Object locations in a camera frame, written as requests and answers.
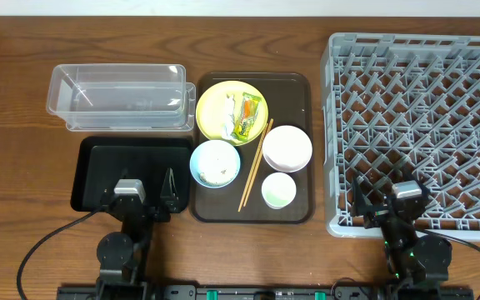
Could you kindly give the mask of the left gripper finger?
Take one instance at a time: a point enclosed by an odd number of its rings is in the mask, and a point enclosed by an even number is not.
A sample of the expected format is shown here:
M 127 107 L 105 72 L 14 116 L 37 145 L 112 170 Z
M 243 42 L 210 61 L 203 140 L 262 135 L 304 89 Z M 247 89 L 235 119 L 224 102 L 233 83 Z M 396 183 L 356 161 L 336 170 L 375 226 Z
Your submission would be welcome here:
M 161 204 L 170 212 L 179 212 L 179 196 L 176 189 L 173 170 L 169 167 L 165 173 L 165 178 L 160 192 Z
M 105 175 L 105 199 L 128 195 L 127 170 L 109 171 Z

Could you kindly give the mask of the light blue bowl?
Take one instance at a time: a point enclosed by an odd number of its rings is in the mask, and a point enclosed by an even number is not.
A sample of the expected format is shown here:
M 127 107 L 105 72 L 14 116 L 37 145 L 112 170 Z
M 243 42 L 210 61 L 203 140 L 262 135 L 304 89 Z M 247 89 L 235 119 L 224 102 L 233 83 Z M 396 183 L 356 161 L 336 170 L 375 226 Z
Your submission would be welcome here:
M 236 148 L 231 145 L 228 142 L 222 141 L 222 140 L 209 140 L 206 142 L 203 142 L 199 146 L 196 147 L 196 149 L 193 151 L 192 156 L 190 157 L 190 172 L 192 174 L 192 177 L 196 180 L 196 182 L 206 188 L 222 188 L 227 186 L 229 183 L 223 186 L 209 186 L 205 184 L 200 178 L 199 178 L 199 172 L 200 172 L 200 163 L 204 158 L 216 158 L 216 157 L 222 157 L 222 158 L 227 158 L 230 161 L 233 161 L 235 165 L 235 174 L 234 177 L 232 178 L 232 181 L 235 179 L 235 177 L 238 175 L 240 167 L 241 167 L 241 160 L 238 151 Z

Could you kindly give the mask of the pile of rice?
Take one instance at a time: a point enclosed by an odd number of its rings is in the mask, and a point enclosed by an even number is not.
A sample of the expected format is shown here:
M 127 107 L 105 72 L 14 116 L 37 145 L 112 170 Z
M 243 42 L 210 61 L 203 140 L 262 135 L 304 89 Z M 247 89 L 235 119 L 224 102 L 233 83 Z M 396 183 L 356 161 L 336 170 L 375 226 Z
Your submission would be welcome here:
M 205 157 L 200 163 L 199 178 L 209 186 L 223 186 L 233 180 L 235 165 L 224 157 Z

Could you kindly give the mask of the white green cup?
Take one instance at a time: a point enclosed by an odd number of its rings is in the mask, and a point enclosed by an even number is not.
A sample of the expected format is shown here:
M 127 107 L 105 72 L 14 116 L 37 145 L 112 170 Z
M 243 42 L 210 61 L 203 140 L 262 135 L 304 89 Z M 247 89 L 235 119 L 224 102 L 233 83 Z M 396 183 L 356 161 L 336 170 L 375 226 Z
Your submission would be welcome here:
M 274 172 L 263 180 L 261 194 L 264 202 L 270 208 L 285 208 L 296 197 L 296 183 L 290 175 L 284 172 Z

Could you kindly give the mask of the white tissue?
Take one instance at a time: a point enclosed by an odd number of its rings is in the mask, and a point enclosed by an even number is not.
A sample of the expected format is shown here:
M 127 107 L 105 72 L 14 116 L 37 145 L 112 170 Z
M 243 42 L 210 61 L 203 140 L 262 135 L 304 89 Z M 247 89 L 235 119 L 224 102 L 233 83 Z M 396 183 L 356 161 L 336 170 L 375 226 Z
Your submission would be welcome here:
M 222 138 L 225 140 L 233 139 L 233 129 L 235 125 L 235 100 L 233 94 L 227 94 L 223 104 L 223 117 L 222 117 Z

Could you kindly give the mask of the green orange snack wrapper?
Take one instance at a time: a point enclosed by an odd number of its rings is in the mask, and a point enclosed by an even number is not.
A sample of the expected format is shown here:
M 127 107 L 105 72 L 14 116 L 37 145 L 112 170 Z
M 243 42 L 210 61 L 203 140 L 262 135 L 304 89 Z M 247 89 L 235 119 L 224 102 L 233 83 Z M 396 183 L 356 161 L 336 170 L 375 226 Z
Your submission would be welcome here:
M 258 116 L 258 106 L 262 102 L 262 98 L 244 92 L 242 94 L 242 104 L 239 117 L 235 122 L 232 136 L 241 142 L 246 142 L 249 133 Z

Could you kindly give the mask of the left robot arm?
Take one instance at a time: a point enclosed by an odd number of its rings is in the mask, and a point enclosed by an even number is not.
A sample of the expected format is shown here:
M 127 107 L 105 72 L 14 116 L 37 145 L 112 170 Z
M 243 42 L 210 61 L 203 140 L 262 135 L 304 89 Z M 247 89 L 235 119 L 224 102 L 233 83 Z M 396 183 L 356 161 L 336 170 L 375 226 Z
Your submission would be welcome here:
M 148 250 L 154 223 L 171 219 L 171 204 L 179 196 L 173 170 L 168 167 L 155 182 L 154 195 L 147 195 L 139 179 L 118 180 L 101 208 L 122 223 L 122 229 L 104 236 L 97 246 L 100 262 L 95 299 L 155 299 L 161 289 L 146 279 Z

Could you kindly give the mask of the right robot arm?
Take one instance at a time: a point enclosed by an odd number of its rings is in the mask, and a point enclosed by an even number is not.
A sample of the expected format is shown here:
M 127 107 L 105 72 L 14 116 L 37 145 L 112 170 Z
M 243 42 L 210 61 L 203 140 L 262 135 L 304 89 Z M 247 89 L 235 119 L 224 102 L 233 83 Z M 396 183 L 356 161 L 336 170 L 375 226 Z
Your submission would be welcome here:
M 443 237 L 417 235 L 413 221 L 425 212 L 430 191 L 406 170 L 402 178 L 383 203 L 373 204 L 354 177 L 351 215 L 363 217 L 366 229 L 381 229 L 387 265 L 396 277 L 384 288 L 386 299 L 440 299 L 453 247 Z

